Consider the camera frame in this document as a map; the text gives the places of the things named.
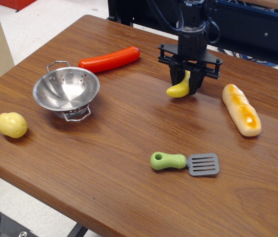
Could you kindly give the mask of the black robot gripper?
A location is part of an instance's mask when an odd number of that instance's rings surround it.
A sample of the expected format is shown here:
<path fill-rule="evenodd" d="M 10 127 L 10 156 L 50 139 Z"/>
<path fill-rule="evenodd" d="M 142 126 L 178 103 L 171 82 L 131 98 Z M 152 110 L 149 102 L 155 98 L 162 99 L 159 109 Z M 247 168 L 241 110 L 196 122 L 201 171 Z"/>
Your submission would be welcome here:
<path fill-rule="evenodd" d="M 172 85 L 182 82 L 185 71 L 190 71 L 189 94 L 202 86 L 204 77 L 220 77 L 222 59 L 207 50 L 208 24 L 198 27 L 185 26 L 178 32 L 177 44 L 159 44 L 159 62 L 169 65 Z"/>

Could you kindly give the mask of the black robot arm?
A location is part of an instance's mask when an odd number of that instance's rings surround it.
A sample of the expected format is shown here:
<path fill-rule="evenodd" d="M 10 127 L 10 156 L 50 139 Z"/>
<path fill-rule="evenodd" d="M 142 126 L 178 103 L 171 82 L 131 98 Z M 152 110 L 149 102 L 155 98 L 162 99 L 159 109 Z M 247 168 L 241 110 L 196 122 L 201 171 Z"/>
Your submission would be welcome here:
<path fill-rule="evenodd" d="M 177 44 L 160 44 L 158 61 L 170 68 L 172 86 L 167 89 L 168 96 L 181 98 L 193 95 L 202 86 L 205 77 L 220 77 L 222 59 L 207 49 L 210 26 L 217 24 L 210 17 L 206 0 L 173 0 L 177 23 L 172 26 L 163 16 L 153 0 L 147 4 L 159 24 L 170 33 L 178 36 Z"/>

